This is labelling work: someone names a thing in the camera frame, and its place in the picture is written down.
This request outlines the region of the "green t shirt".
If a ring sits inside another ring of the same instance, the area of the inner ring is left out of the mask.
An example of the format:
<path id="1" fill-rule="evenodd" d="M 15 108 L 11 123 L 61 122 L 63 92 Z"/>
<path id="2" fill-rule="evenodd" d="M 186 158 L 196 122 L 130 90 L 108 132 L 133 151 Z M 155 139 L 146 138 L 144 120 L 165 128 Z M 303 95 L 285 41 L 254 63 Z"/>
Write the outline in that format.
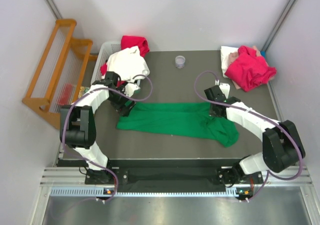
<path id="1" fill-rule="evenodd" d="M 153 134 L 175 135 L 220 142 L 228 148 L 239 139 L 232 121 L 209 115 L 210 104 L 138 102 L 129 116 L 121 116 L 116 128 Z"/>

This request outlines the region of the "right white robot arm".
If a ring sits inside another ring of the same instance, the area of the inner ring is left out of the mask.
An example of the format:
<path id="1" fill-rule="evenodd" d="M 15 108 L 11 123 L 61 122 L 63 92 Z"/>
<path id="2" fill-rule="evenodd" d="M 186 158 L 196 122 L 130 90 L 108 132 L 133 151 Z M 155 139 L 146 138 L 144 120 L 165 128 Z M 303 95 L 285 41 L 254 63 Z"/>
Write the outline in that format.
<path id="1" fill-rule="evenodd" d="M 212 102 L 210 115 L 242 126 L 262 142 L 262 152 L 249 155 L 233 166 L 233 177 L 237 182 L 245 183 L 258 172 L 278 174 L 305 158 L 305 149 L 292 121 L 280 122 L 265 117 L 240 99 L 227 98 L 218 85 L 205 89 L 204 93 Z"/>

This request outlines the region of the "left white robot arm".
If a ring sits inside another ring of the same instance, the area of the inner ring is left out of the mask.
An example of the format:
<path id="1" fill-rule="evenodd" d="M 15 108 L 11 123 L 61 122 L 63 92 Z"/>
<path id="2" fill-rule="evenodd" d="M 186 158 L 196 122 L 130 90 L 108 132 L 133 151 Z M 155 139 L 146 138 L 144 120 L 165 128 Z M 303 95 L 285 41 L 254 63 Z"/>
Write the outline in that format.
<path id="1" fill-rule="evenodd" d="M 60 141 L 76 151 L 87 163 L 86 184 L 114 182 L 109 158 L 99 148 L 96 137 L 95 112 L 104 101 L 121 117 L 127 117 L 136 102 L 129 99 L 127 82 L 119 84 L 120 75 L 107 72 L 104 79 L 96 80 L 89 90 L 74 103 L 60 108 Z"/>

